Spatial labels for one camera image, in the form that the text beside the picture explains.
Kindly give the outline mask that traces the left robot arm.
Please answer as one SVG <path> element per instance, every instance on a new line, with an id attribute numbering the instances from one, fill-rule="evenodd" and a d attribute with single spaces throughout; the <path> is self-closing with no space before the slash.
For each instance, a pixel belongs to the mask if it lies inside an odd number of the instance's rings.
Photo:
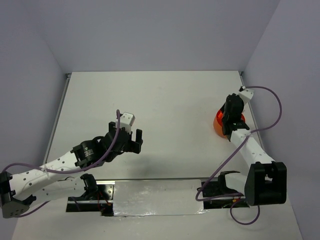
<path id="1" fill-rule="evenodd" d="M 28 170 L 0 174 L 0 208 L 5 219 L 26 217 L 32 207 L 41 208 L 63 197 L 91 200 L 100 195 L 97 181 L 87 171 L 112 162 L 123 153 L 139 154 L 143 132 L 133 132 L 115 122 L 108 124 L 108 133 L 85 140 L 63 156 L 41 166 L 28 165 Z"/>

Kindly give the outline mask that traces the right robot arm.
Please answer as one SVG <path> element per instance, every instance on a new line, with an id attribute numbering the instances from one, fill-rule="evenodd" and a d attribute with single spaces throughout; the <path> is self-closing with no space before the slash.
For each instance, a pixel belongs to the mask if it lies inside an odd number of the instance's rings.
<path id="1" fill-rule="evenodd" d="M 287 167 L 270 157 L 252 136 L 243 118 L 243 110 L 253 92 L 230 94 L 218 111 L 214 124 L 220 126 L 224 136 L 236 149 L 227 161 L 240 153 L 248 165 L 248 174 L 222 171 L 217 190 L 223 196 L 243 195 L 248 205 L 280 205 L 287 200 Z"/>

